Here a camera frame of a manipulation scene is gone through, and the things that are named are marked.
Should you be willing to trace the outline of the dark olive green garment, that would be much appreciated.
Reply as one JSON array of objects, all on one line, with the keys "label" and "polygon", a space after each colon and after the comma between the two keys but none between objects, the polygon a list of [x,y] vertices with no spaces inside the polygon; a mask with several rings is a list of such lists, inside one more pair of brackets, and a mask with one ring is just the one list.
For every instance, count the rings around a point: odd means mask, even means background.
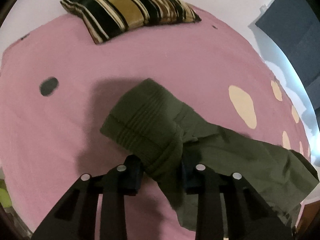
[{"label": "dark olive green garment", "polygon": [[226,176],[242,174],[288,226],[319,183],[300,153],[211,124],[152,79],[126,92],[100,131],[142,161],[188,230],[196,229],[197,197],[184,192],[183,157]]}]

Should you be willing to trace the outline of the pink bedsheet with cream spots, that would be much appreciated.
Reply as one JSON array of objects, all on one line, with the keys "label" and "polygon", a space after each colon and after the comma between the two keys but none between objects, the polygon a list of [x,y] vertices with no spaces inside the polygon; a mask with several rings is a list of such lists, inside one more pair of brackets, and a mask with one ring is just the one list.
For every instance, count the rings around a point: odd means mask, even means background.
[{"label": "pink bedsheet with cream spots", "polygon": [[94,44],[82,20],[65,14],[3,53],[1,161],[13,208],[34,231],[83,173],[106,173],[128,152],[100,133],[118,100],[145,79],[169,90],[215,129],[264,150],[212,153],[222,172],[255,175],[275,206],[293,209],[312,191],[285,167],[289,150],[310,159],[292,101],[251,44],[209,12],[199,23],[143,27]]}]

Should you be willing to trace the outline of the dark blue curtain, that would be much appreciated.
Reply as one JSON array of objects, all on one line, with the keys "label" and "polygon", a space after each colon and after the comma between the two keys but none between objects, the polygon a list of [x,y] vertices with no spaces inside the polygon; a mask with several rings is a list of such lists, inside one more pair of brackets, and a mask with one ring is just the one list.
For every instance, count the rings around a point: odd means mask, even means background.
[{"label": "dark blue curtain", "polygon": [[306,0],[274,0],[255,24],[286,55],[319,108],[319,20]]}]

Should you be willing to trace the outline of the brown black striped pillow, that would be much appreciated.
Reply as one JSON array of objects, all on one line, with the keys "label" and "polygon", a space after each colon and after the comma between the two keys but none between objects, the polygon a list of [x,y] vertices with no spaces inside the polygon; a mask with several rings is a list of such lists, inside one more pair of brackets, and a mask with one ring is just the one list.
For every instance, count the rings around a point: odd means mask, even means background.
[{"label": "brown black striped pillow", "polygon": [[199,15],[182,0],[61,0],[81,18],[95,44],[144,26],[197,23]]}]

